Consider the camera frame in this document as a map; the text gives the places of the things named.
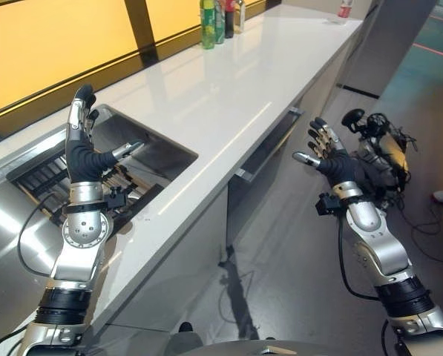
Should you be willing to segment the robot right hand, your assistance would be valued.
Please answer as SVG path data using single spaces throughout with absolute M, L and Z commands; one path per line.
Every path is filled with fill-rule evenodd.
M 348 154 L 336 132 L 322 118 L 316 117 L 309 126 L 308 134 L 314 141 L 308 142 L 308 146 L 316 157 L 296 151 L 292 158 L 323 174 L 340 200 L 362 197 L 364 193 L 358 185 L 361 173 L 358 161 Z

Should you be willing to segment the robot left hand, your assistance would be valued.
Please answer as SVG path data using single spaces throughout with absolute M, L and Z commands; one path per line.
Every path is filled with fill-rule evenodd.
M 65 157 L 71 205 L 102 205 L 102 174 L 143 146 L 142 141 L 132 140 L 112 151 L 96 152 L 92 143 L 92 130 L 99 111 L 91 108 L 95 101 L 92 86 L 85 84 L 76 91 L 70 104 Z

